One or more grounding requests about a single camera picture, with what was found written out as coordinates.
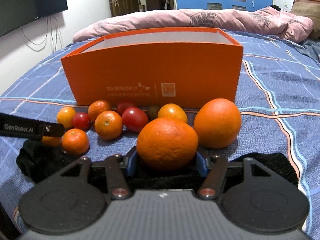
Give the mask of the small tangerine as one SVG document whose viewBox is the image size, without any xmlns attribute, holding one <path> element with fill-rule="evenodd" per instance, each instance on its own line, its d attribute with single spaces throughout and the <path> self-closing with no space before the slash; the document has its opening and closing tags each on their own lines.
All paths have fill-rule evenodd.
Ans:
<svg viewBox="0 0 320 240">
<path fill-rule="evenodd" d="M 41 142 L 50 147 L 59 147 L 61 145 L 61 137 L 43 137 Z"/>
<path fill-rule="evenodd" d="M 115 111 L 100 113 L 94 122 L 95 132 L 104 140 L 117 139 L 123 132 L 123 121 Z"/>
<path fill-rule="evenodd" d="M 83 155 L 89 149 L 89 138 L 85 131 L 73 128 L 64 133 L 61 146 L 70 154 Z"/>
<path fill-rule="evenodd" d="M 56 119 L 65 129 L 71 129 L 73 127 L 73 118 L 75 115 L 76 110 L 73 107 L 63 107 L 57 113 Z"/>
<path fill-rule="evenodd" d="M 104 111 L 111 111 L 112 110 L 112 105 L 105 101 L 105 100 L 98 100 L 93 102 L 87 111 L 87 114 L 91 120 L 91 122 L 95 122 L 97 119 L 98 115 L 103 113 Z"/>
</svg>

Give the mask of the large orange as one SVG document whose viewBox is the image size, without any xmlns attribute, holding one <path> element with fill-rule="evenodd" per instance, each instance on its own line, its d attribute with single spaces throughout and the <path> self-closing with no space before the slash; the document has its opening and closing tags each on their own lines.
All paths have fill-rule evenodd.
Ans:
<svg viewBox="0 0 320 240">
<path fill-rule="evenodd" d="M 173 118 L 157 118 L 139 133 L 137 153 L 148 165 L 179 168 L 195 157 L 199 140 L 187 123 Z"/>
<path fill-rule="evenodd" d="M 233 102 L 222 98 L 207 102 L 194 119 L 199 145 L 207 148 L 229 146 L 236 139 L 240 128 L 240 111 Z"/>
</svg>

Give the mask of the small red tomato left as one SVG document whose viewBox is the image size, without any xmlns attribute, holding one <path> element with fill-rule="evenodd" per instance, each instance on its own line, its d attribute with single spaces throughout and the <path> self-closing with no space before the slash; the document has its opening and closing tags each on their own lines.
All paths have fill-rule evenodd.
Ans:
<svg viewBox="0 0 320 240">
<path fill-rule="evenodd" d="M 73 118 L 72 125 L 74 128 L 81 129 L 83 131 L 88 130 L 91 127 L 89 115 L 84 112 L 76 113 Z"/>
</svg>

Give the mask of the red tomato centre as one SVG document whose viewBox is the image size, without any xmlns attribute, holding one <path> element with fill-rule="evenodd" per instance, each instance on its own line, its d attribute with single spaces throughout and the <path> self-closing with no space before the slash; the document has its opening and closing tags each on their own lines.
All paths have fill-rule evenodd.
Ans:
<svg viewBox="0 0 320 240">
<path fill-rule="evenodd" d="M 122 114 L 123 125 L 135 133 L 139 133 L 149 122 L 148 116 L 140 108 L 129 107 Z"/>
</svg>

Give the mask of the dark green small fruit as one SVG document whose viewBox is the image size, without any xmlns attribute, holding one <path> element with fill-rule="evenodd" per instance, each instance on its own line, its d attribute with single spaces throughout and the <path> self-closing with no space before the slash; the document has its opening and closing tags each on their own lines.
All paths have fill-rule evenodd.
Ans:
<svg viewBox="0 0 320 240">
<path fill-rule="evenodd" d="M 151 105 L 148 107 L 146 114 L 148 116 L 148 120 L 152 121 L 157 119 L 158 116 L 158 112 L 161 109 L 161 107 L 159 105 Z"/>
</svg>

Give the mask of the red tomato near box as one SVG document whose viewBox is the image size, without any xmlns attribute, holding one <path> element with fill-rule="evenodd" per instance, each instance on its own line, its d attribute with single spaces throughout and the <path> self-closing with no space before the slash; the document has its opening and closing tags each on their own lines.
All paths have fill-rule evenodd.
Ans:
<svg viewBox="0 0 320 240">
<path fill-rule="evenodd" d="M 130 107 L 137 107 L 136 103 L 132 100 L 123 100 L 117 104 L 116 112 L 122 116 L 124 111 Z"/>
</svg>

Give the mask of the yellow-orange tangerine right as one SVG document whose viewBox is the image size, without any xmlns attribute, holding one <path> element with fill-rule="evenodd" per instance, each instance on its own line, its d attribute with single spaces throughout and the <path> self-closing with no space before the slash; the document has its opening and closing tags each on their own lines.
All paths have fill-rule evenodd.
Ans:
<svg viewBox="0 0 320 240">
<path fill-rule="evenodd" d="M 168 103 L 160 108 L 157 118 L 174 118 L 185 123 L 188 122 L 188 117 L 185 111 L 177 104 Z"/>
</svg>

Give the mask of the blue plaid bed sheet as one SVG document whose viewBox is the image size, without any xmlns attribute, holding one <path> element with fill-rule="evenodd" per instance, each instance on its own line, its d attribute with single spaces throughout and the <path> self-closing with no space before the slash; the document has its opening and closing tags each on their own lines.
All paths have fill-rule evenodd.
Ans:
<svg viewBox="0 0 320 240">
<path fill-rule="evenodd" d="M 231 36 L 244 48 L 235 100 L 242 126 L 236 142 L 215 154 L 229 160 L 252 152 L 286 155 L 310 202 L 304 229 L 319 239 L 319 65 L 292 42 L 241 32 Z M 75 106 L 60 60 L 80 46 L 68 45 L 20 77 L 1 95 L 1 112 L 55 122 L 62 107 Z"/>
</svg>

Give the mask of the orange cardboard box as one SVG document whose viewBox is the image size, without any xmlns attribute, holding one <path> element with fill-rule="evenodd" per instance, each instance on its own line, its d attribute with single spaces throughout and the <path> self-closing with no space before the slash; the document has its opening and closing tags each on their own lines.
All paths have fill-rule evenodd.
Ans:
<svg viewBox="0 0 320 240">
<path fill-rule="evenodd" d="M 217 98 L 234 101 L 243 51 L 220 29 L 168 27 L 105 35 L 61 62 L 80 105 L 132 100 L 201 108 Z"/>
</svg>

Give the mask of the pink quilt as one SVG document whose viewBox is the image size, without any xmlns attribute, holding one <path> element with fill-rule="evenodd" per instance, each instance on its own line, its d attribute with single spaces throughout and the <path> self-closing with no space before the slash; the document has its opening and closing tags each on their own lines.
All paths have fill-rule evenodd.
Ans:
<svg viewBox="0 0 320 240">
<path fill-rule="evenodd" d="M 73 42 L 130 30 L 165 27 L 206 27 L 275 35 L 296 43 L 305 40 L 314 23 L 305 16 L 296 16 L 272 7 L 250 12 L 235 9 L 152 10 L 106 18 L 76 32 Z"/>
</svg>

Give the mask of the grey-blue crumpled cloth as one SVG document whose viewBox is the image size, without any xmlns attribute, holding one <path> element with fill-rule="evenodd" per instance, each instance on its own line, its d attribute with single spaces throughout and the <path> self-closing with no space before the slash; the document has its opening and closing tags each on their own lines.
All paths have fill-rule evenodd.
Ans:
<svg viewBox="0 0 320 240">
<path fill-rule="evenodd" d="M 307 39 L 301 42 L 296 50 L 301 54 L 313 59 L 318 65 L 320 65 L 320 40 Z"/>
</svg>

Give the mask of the brown pillow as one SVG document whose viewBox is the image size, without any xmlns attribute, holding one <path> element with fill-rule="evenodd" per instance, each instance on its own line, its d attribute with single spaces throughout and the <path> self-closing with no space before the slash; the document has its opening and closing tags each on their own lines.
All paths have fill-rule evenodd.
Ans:
<svg viewBox="0 0 320 240">
<path fill-rule="evenodd" d="M 319 17 L 320 17 L 320 4 L 317 3 L 304 3 L 295 2 L 291 8 L 291 13 L 296 16 L 308 17 L 313 21 L 313 30 L 309 35 L 312 40 L 319 39 Z"/>
</svg>

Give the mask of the black wall television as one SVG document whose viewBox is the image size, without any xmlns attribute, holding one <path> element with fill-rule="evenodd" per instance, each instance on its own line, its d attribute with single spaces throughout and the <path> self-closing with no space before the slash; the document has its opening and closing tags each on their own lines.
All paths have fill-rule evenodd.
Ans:
<svg viewBox="0 0 320 240">
<path fill-rule="evenodd" d="M 67 9 L 67 0 L 1 0 L 1 36 Z"/>
</svg>

